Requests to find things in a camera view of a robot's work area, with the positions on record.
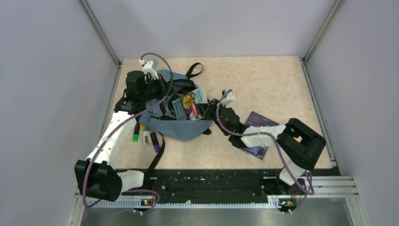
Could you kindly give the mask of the dark purple galaxy book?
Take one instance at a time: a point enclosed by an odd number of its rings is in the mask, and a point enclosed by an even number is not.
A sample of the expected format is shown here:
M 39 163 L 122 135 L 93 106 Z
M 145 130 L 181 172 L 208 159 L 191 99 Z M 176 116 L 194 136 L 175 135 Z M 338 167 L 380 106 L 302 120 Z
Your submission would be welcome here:
M 244 128 L 242 133 L 253 133 L 253 135 L 240 137 L 239 141 L 242 141 L 243 144 L 240 144 L 238 149 L 262 161 L 269 147 L 275 146 L 273 139 L 263 133 L 270 133 L 277 138 L 283 127 L 279 123 L 254 111 L 250 113 L 244 125 L 246 128 Z

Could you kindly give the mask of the blue grey backpack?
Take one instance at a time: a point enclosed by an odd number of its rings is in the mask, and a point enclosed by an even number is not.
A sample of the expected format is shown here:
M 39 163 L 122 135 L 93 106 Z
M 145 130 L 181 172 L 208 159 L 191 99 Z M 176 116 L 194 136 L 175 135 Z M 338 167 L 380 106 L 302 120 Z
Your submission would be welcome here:
M 208 102 L 210 101 L 208 97 L 206 104 L 197 104 L 202 113 L 202 119 L 196 121 L 178 121 L 174 116 L 171 104 L 171 101 L 177 99 L 178 95 L 184 95 L 199 88 L 192 80 L 202 73 L 202 69 L 198 73 L 193 72 L 197 66 L 203 67 L 203 64 L 194 63 L 186 74 L 173 73 L 173 78 L 170 77 L 169 70 L 158 70 L 158 75 L 168 84 L 172 83 L 172 90 L 163 103 L 138 117 L 138 123 L 161 135 L 182 141 L 193 140 L 201 134 L 209 135 L 211 133 L 209 128 L 213 121 L 207 118 Z

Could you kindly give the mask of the light blue treehouse book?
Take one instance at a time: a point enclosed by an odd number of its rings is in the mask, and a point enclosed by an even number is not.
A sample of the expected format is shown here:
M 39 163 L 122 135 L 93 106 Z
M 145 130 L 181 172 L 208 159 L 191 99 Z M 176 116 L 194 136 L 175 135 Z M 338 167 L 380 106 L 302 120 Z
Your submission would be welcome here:
M 206 103 L 206 90 L 201 87 L 187 94 L 178 95 L 177 99 L 171 101 L 174 116 L 178 121 L 196 121 L 202 119 L 202 113 L 200 113 L 197 104 Z

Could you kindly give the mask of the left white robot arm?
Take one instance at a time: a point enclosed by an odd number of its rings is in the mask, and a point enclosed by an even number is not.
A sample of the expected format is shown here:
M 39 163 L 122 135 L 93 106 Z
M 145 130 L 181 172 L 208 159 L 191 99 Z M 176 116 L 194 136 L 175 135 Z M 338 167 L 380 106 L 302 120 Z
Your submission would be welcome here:
M 116 103 L 111 121 L 92 153 L 74 166 L 80 194 L 84 199 L 115 201 L 134 189 L 139 194 L 150 191 L 151 182 L 137 170 L 116 172 L 118 155 L 130 133 L 137 125 L 137 116 L 147 112 L 146 102 L 164 100 L 167 85 L 160 73 L 131 71 L 126 88 Z

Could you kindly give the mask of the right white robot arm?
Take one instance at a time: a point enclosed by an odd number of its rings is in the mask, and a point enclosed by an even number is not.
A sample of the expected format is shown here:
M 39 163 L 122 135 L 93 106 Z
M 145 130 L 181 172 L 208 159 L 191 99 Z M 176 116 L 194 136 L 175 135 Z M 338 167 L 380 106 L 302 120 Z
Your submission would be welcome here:
M 277 148 L 283 168 L 276 181 L 276 188 L 282 194 L 290 193 L 295 185 L 299 185 L 300 176 L 310 177 L 327 144 L 322 135 L 297 118 L 276 126 L 256 127 L 241 123 L 235 111 L 221 106 L 217 99 L 201 104 L 199 108 L 206 119 L 212 119 L 223 134 L 229 137 L 233 147 Z M 283 152 L 289 157 L 289 161 L 284 160 Z

